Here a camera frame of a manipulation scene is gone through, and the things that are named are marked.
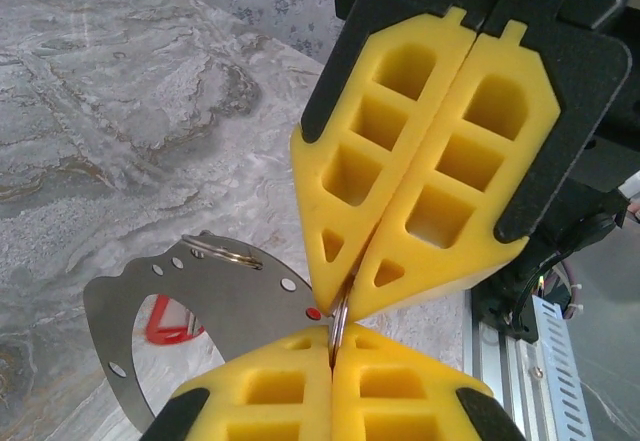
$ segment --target plate hole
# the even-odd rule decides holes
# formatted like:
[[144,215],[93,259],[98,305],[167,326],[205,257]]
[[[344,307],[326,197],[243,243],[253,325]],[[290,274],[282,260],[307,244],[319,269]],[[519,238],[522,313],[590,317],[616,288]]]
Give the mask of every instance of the plate hole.
[[111,372],[113,374],[115,374],[116,376],[118,376],[119,378],[126,378],[127,377],[127,373],[124,369],[122,369],[120,367],[120,365],[114,363],[113,361],[109,361],[109,369],[111,370]]
[[556,353],[561,354],[562,356],[566,356],[567,355],[567,353],[565,353],[563,350],[561,350],[557,346],[551,346],[551,349],[553,349]]
[[450,194],[425,186],[406,223],[413,236],[438,248],[453,246],[473,214],[473,207]]
[[309,338],[296,339],[294,342],[287,345],[287,349],[298,351],[301,349],[310,349],[311,340]]
[[322,245],[324,246],[324,259],[327,263],[333,263],[344,245],[344,239],[333,231],[325,229],[322,231]]
[[435,421],[435,414],[365,414],[364,426],[366,441],[442,439]]
[[379,288],[397,281],[402,276],[404,276],[404,268],[402,266],[388,259],[383,259],[376,273],[376,277],[373,279],[373,284]]
[[578,397],[566,388],[560,388],[560,392],[569,396],[571,399],[577,400]]
[[[157,293],[145,298],[134,321],[133,336],[129,338],[133,366],[140,389],[156,416],[180,385],[224,363],[206,331],[178,342],[187,337],[187,322],[184,305]],[[158,373],[170,374],[158,382]]]
[[484,192],[503,160],[495,151],[454,134],[442,153],[436,170]]
[[263,370],[248,383],[246,404],[302,404],[304,373]]
[[553,359],[558,361],[560,364],[563,364],[563,365],[569,367],[569,363],[565,359],[561,358],[560,356],[556,355],[556,356],[553,357]]
[[247,424],[227,426],[225,441],[298,441],[300,426],[295,423],[262,423],[260,421]]
[[575,414],[569,413],[567,411],[565,411],[564,414],[567,416],[567,418],[572,419],[578,424],[582,424],[582,420],[579,417],[577,417]]
[[304,313],[312,321],[320,321],[322,319],[322,313],[317,308],[307,308]]
[[558,368],[556,367],[556,369],[558,370],[559,373],[564,374],[567,378],[572,378],[573,376],[571,376],[571,373],[569,371],[567,371],[566,369],[562,369],[562,368]]
[[478,86],[464,119],[514,140],[527,118],[527,102],[515,82],[490,75]]
[[575,388],[575,386],[573,385],[573,383],[571,381],[569,381],[568,379],[563,378],[562,376],[558,376],[558,381],[560,381],[562,384],[566,384],[570,388]]
[[582,431],[580,431],[578,428],[576,428],[575,426],[572,426],[570,424],[567,424],[567,428],[569,428],[571,431],[573,431],[574,433],[582,436],[583,438],[586,436],[586,434],[584,434]]
[[368,368],[360,375],[360,397],[423,399],[422,381],[406,368]]
[[367,156],[340,146],[322,177],[322,185],[345,203],[360,206],[381,170],[380,164]]
[[417,100],[436,64],[433,52],[418,44],[390,51],[380,63],[374,81]]
[[375,98],[364,97],[351,129],[363,138],[391,151],[406,121],[407,115],[402,111]]
[[578,409],[578,407],[577,407],[575,404],[570,403],[570,402],[569,402],[569,401],[567,401],[566,399],[563,399],[563,400],[562,400],[562,404],[564,404],[564,405],[565,405],[565,406],[567,406],[568,408],[571,408],[571,409],[573,409],[573,410],[575,410],[575,411],[580,411],[580,410]]
[[290,293],[293,293],[296,290],[296,283],[288,278],[282,278],[280,280],[280,286],[282,286],[282,289]]

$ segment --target red plastic object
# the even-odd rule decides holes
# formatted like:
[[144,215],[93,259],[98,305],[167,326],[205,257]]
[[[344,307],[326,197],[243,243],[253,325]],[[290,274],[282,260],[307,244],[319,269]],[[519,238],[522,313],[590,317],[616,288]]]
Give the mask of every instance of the red plastic object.
[[187,334],[187,325],[184,326],[171,326],[160,327],[160,322],[164,316],[164,312],[169,305],[171,298],[163,294],[159,294],[156,299],[156,304],[151,311],[151,317],[147,323],[145,334],[147,341],[151,344],[157,344],[160,346],[168,346],[172,344],[180,344],[185,341],[189,341],[197,336],[200,336],[204,332],[204,327],[200,326],[198,331],[194,334]]

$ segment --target screw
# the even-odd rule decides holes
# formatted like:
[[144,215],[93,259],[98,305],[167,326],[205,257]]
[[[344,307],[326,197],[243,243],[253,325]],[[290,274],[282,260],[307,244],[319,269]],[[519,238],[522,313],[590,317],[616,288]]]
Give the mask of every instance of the screw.
[[534,366],[533,368],[531,368],[530,372],[531,372],[531,376],[533,376],[536,379],[542,379],[542,377],[544,376],[542,369],[540,369],[538,366]]

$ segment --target cable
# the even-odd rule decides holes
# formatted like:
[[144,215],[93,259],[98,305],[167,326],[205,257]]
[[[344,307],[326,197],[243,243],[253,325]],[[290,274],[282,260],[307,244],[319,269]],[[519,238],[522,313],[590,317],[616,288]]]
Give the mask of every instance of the cable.
[[513,312],[511,315],[511,325],[515,331],[522,331],[522,320],[520,319],[520,315],[522,314],[522,310],[524,309],[524,305],[533,293],[534,288],[536,287],[536,283],[538,282],[538,277],[541,273],[549,271],[555,264],[557,264],[560,260],[562,260],[562,255],[558,254],[558,252],[553,253],[547,259],[542,261],[541,264],[538,265],[538,268],[533,273],[532,276],[527,280],[524,289],[520,293],[515,306],[513,307]]
[[560,262],[564,272],[567,275],[567,280],[569,282],[569,294],[571,295],[571,301],[569,301],[569,305],[564,313],[562,313],[562,317],[564,319],[571,319],[576,313],[576,310],[580,310],[580,306],[582,306],[578,302],[578,298],[580,297],[580,290],[582,289],[582,285],[576,282],[576,278],[573,273],[573,268],[568,261],[563,260]]
[[567,306],[571,303],[571,288],[560,263],[551,268],[546,281],[550,289],[545,290],[542,298],[551,304],[559,305],[562,314],[564,314]]

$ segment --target red dot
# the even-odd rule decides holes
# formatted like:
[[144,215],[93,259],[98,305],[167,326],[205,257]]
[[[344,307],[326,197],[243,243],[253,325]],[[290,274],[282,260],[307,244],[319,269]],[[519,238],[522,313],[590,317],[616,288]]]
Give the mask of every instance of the red dot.
[[307,313],[307,317],[313,321],[320,321],[320,319],[322,319],[322,313],[316,308],[307,308],[305,313]]

